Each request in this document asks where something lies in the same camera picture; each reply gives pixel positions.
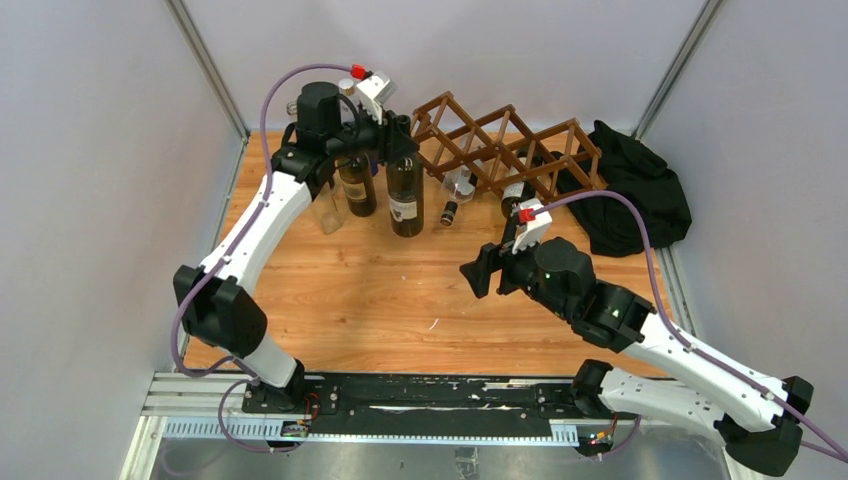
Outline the olive green wine bottle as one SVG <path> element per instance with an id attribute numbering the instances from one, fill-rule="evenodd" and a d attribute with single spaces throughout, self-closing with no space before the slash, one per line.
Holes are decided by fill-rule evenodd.
<path id="1" fill-rule="evenodd" d="M 351 213 L 357 217 L 372 215 L 377 206 L 373 175 L 366 154 L 341 159 L 337 164 Z"/>

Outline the clear bottle black cap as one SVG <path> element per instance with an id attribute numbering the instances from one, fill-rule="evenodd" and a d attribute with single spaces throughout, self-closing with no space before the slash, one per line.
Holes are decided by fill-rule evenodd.
<path id="1" fill-rule="evenodd" d="M 446 192 L 448 200 L 440 217 L 442 225 L 453 224 L 458 207 L 473 198 L 477 181 L 476 175 L 467 166 L 461 166 L 445 175 L 442 189 Z"/>

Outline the blue square glass bottle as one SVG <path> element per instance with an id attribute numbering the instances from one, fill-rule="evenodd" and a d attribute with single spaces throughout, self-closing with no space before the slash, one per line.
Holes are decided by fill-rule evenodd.
<path id="1" fill-rule="evenodd" d="M 340 100 L 341 121 L 345 125 L 353 125 L 358 118 L 359 103 L 355 93 L 353 79 L 345 78 L 337 82 Z"/>

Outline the clear glass bottle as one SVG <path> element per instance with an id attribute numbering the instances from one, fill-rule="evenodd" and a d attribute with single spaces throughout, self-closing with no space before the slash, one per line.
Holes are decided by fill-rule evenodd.
<path id="1" fill-rule="evenodd" d="M 325 235 L 331 235 L 342 228 L 345 223 L 345 213 L 339 196 L 339 186 L 334 177 L 318 192 L 312 203 L 312 213 L 316 225 Z"/>

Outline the clear bottle black label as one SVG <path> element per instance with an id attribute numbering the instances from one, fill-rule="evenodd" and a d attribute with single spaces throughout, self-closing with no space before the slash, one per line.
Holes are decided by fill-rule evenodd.
<path id="1" fill-rule="evenodd" d="M 286 110 L 286 114 L 287 114 L 290 118 L 296 118 L 296 117 L 297 117 L 297 115 L 298 115 L 298 106 L 297 106 L 297 101 L 296 101 L 296 100 L 292 100 L 292 101 L 287 102 L 287 103 L 286 103 L 286 106 L 285 106 L 285 110 Z"/>

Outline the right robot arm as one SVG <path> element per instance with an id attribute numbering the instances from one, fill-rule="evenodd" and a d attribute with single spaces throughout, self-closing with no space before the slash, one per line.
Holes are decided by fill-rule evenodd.
<path id="1" fill-rule="evenodd" d="M 561 237 L 524 250 L 488 243 L 459 268 L 474 295 L 486 296 L 494 272 L 498 292 L 520 290 L 584 341 L 650 363 L 676 385 L 652 381 L 587 360 L 571 386 L 571 403 L 584 417 L 622 412 L 653 417 L 698 433 L 736 462 L 763 475 L 787 473 L 801 447 L 798 419 L 813 386 L 749 368 L 676 326 L 653 304 L 596 278 L 591 258 Z"/>

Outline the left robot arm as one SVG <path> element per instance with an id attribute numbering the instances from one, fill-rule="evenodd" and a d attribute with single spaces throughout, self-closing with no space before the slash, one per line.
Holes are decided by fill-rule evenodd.
<path id="1" fill-rule="evenodd" d="M 385 108 L 392 82 L 378 73 L 353 95 L 312 82 L 297 98 L 297 119 L 270 157 L 257 194 L 225 239 L 196 267 L 181 266 L 173 284 L 183 330 L 225 351 L 247 372 L 262 401 L 283 413 L 305 403 L 305 368 L 271 337 L 253 294 L 283 235 L 325 190 L 341 159 L 376 152 L 396 162 L 418 150 L 410 118 Z"/>

